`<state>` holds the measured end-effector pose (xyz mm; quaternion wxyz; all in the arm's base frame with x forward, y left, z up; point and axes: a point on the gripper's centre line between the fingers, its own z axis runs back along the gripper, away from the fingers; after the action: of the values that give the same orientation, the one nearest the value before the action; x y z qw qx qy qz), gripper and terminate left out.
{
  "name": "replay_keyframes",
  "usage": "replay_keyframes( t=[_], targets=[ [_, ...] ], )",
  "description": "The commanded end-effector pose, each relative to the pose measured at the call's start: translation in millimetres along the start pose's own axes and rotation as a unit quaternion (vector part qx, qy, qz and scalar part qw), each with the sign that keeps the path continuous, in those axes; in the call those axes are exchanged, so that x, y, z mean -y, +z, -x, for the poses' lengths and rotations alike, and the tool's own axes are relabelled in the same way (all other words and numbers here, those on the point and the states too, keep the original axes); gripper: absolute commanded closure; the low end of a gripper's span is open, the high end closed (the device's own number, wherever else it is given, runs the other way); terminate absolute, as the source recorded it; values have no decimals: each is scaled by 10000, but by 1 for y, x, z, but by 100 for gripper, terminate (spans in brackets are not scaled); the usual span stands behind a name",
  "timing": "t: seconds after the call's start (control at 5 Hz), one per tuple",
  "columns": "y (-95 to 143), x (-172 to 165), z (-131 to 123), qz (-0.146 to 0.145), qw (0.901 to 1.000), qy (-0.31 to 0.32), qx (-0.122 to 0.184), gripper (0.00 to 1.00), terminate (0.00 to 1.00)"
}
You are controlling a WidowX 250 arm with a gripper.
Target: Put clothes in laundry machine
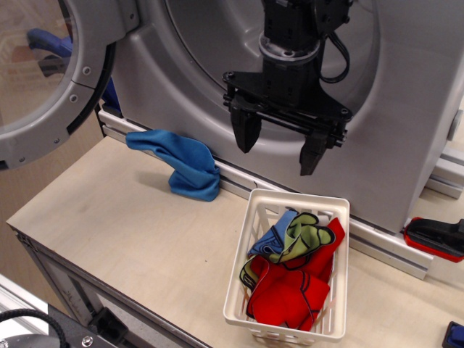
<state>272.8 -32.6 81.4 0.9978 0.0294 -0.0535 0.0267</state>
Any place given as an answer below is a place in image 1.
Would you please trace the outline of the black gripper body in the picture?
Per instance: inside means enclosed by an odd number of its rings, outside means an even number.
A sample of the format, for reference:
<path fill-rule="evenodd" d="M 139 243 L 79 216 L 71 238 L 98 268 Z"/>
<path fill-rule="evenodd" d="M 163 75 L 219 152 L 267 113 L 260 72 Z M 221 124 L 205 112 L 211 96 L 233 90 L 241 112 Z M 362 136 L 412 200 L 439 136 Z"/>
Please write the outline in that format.
<path fill-rule="evenodd" d="M 328 135 L 326 147 L 340 147 L 346 140 L 347 123 L 353 113 L 320 85 L 320 68 L 313 60 L 303 65 L 282 65 L 264 60 L 262 72 L 228 71 L 224 105 L 230 107 L 235 95 L 260 105 L 257 114 L 281 127 L 310 136 Z"/>

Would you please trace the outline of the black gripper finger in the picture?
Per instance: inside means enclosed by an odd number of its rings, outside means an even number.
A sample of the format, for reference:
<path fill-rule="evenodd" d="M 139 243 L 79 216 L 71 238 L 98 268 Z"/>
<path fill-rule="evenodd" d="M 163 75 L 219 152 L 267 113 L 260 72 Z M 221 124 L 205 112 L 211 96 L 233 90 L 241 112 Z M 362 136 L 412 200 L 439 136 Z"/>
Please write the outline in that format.
<path fill-rule="evenodd" d="M 300 175 L 312 175 L 326 151 L 328 135 L 315 132 L 305 136 L 304 145 L 300 152 Z"/>
<path fill-rule="evenodd" d="M 248 153 L 260 136 L 261 117 L 257 114 L 260 105 L 247 101 L 242 95 L 235 95 L 229 111 L 236 144 L 243 153 Z"/>

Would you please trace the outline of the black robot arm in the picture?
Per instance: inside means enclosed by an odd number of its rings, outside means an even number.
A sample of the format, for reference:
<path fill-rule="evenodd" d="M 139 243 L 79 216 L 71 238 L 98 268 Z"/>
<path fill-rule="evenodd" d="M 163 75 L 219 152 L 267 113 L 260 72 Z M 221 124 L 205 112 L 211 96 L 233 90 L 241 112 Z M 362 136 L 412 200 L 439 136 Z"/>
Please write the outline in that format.
<path fill-rule="evenodd" d="M 326 150 L 344 143 L 353 118 L 321 86 L 349 73 L 349 52 L 336 29 L 350 21 L 352 2 L 264 1 L 263 6 L 262 71 L 225 72 L 224 105 L 244 153 L 257 142 L 263 120 L 304 135 L 300 173 L 312 175 Z"/>

